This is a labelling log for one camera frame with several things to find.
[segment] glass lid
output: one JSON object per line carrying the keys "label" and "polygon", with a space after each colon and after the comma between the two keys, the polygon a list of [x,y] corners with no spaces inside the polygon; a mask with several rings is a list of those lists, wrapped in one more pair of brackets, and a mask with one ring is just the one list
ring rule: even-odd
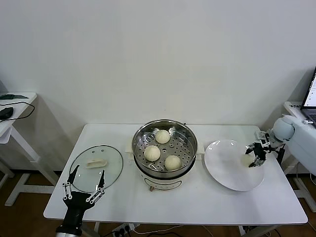
{"label": "glass lid", "polygon": [[70,173],[79,165],[73,186],[79,191],[93,193],[104,170],[104,188],[118,179],[123,169],[123,158],[119,151],[110,146],[91,147],[82,152],[73,162]]}

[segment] laptop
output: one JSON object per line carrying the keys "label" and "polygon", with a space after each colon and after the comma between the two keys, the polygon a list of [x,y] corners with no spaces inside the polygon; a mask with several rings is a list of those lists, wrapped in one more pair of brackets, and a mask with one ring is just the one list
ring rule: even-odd
{"label": "laptop", "polygon": [[310,83],[310,87],[306,93],[305,99],[301,106],[302,113],[306,116],[306,118],[312,122],[314,122],[314,126],[316,127],[316,68],[313,74],[313,79]]}

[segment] steamed bun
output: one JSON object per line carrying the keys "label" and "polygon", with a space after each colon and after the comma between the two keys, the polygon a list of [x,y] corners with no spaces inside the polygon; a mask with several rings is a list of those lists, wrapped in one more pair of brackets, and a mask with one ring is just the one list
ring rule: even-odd
{"label": "steamed bun", "polygon": [[160,150],[156,146],[148,146],[144,152],[146,160],[155,161],[160,157]]}
{"label": "steamed bun", "polygon": [[165,144],[170,140],[170,134],[166,130],[160,130],[156,133],[155,139],[161,144]]}
{"label": "steamed bun", "polygon": [[177,156],[168,156],[164,161],[164,166],[169,171],[179,169],[181,167],[181,160]]}

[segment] white table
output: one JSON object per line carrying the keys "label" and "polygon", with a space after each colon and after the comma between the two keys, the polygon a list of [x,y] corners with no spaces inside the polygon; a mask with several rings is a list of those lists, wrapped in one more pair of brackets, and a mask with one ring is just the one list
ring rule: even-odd
{"label": "white table", "polygon": [[[87,210],[85,221],[130,222],[183,225],[268,225],[255,228],[247,236],[259,236],[276,225],[303,224],[307,222],[298,199],[278,162],[272,155],[264,164],[265,179],[249,192],[229,190],[207,172],[202,160],[197,160],[189,178],[181,187],[172,191],[149,191],[142,181],[134,161],[128,159],[126,142],[140,125],[134,124],[87,124],[54,192],[46,206],[44,216],[63,219],[66,206],[62,183],[68,178],[75,158],[84,150],[96,145],[117,148],[124,166],[117,181],[106,189],[96,206]],[[219,139],[237,140],[245,145],[254,142],[256,126],[189,125],[197,139],[206,148]]]}
{"label": "white table", "polygon": [[[17,94],[24,95],[28,97],[27,99],[13,99],[13,100],[0,100],[0,110],[6,107],[13,107],[13,115],[11,119],[18,118],[20,115],[26,110],[29,106],[27,104],[15,104],[15,105],[7,105],[2,106],[3,104],[15,103],[15,102],[26,102],[32,103],[37,95],[33,92],[6,92],[0,93],[3,94]],[[33,150],[33,148],[27,143],[27,141],[21,136],[21,134],[13,127],[13,123],[15,120],[3,121],[0,122],[0,138],[3,136],[12,136],[17,143],[24,149],[27,155],[27,159],[39,170],[53,185],[56,185],[58,176],[43,162],[40,156]],[[0,170],[5,173],[3,179],[0,181],[0,187],[6,181],[8,177],[13,177],[14,174],[2,163],[0,163]],[[19,182],[13,189],[11,195],[5,202],[6,206],[12,206],[18,197],[19,193],[42,193],[42,194],[51,194],[53,191],[52,186],[36,186],[36,185],[24,185],[30,174],[23,174],[20,178]]]}

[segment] laptop screen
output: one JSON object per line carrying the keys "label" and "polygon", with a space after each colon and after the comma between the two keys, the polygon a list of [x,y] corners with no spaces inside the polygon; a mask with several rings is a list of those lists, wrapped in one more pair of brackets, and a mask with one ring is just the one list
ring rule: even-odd
{"label": "laptop screen", "polygon": [[304,107],[316,107],[316,72],[314,72],[313,80],[310,84],[306,100],[303,104]]}

